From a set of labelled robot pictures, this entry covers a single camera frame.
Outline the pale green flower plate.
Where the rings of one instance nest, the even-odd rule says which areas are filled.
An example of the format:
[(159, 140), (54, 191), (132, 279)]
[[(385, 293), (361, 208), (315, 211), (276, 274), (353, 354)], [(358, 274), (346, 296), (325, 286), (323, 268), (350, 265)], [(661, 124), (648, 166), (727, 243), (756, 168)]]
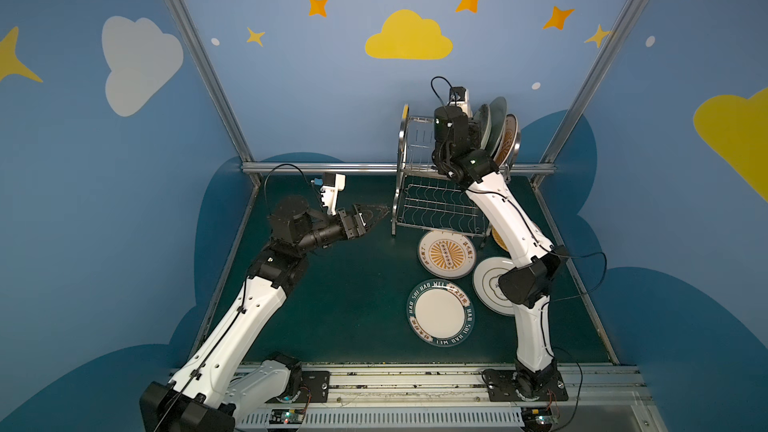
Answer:
[(474, 118), (479, 127), (480, 148), (487, 149), (492, 132), (491, 111), (488, 104), (482, 104), (475, 113)]

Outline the orange sunburst plate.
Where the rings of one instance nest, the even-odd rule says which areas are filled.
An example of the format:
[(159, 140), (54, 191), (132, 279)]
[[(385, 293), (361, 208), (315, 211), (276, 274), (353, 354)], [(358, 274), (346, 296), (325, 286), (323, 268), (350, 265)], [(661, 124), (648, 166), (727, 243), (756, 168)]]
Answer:
[(500, 139), (494, 161), (499, 167), (511, 166), (518, 155), (521, 141), (519, 124), (515, 115), (506, 115)]
[(420, 239), (418, 259), (421, 265), (436, 277), (460, 279), (473, 271), (477, 252), (468, 236), (433, 230)]

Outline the large pale green plate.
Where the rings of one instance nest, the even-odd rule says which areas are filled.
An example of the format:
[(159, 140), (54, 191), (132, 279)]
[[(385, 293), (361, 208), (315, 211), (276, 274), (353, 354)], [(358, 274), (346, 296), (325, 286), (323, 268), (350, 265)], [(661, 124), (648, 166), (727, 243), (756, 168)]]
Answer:
[(494, 157), (500, 146), (505, 129), (505, 120), (507, 115), (507, 101), (503, 96), (496, 97), (489, 104), (489, 125), (490, 132), (485, 146), (485, 150), (490, 157)]

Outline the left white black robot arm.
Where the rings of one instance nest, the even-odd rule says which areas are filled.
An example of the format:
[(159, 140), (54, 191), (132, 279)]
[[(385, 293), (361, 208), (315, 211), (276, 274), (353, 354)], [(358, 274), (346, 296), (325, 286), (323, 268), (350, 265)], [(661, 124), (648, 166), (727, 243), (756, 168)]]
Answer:
[(367, 234), (386, 205), (313, 210), (299, 195), (282, 199), (269, 217), (269, 241), (251, 263), (230, 308), (211, 335), (165, 384), (151, 383), (139, 400), (148, 431), (233, 431), (256, 408), (300, 393), (299, 360), (276, 354), (242, 378), (238, 367), (309, 266), (309, 253)]

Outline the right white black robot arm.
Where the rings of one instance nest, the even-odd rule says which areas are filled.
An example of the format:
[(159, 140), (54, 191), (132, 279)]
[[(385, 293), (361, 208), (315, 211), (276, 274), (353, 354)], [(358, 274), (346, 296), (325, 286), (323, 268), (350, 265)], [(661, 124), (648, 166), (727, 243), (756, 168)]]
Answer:
[(555, 247), (522, 210), (499, 166), (475, 144), (470, 118), (458, 106), (434, 111), (432, 161), (489, 219), (507, 247), (511, 268), (498, 284), (515, 308), (516, 389), (526, 399), (558, 378), (551, 347), (549, 303), (564, 248)]

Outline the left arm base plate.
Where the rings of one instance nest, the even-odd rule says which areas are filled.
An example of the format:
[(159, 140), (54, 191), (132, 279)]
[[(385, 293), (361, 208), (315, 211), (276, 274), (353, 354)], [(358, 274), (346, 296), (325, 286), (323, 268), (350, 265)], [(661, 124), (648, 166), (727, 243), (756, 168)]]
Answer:
[(276, 396), (267, 401), (267, 404), (310, 404), (326, 403), (330, 392), (330, 372), (304, 371), (300, 380), (295, 381), (287, 394)]

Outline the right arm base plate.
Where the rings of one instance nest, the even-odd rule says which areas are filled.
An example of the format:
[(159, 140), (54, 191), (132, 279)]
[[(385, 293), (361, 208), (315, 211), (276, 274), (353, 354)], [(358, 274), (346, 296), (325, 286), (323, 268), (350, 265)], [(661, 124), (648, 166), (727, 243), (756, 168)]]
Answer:
[(560, 372), (553, 366), (539, 372), (528, 369), (484, 369), (481, 378), (491, 402), (568, 401)]

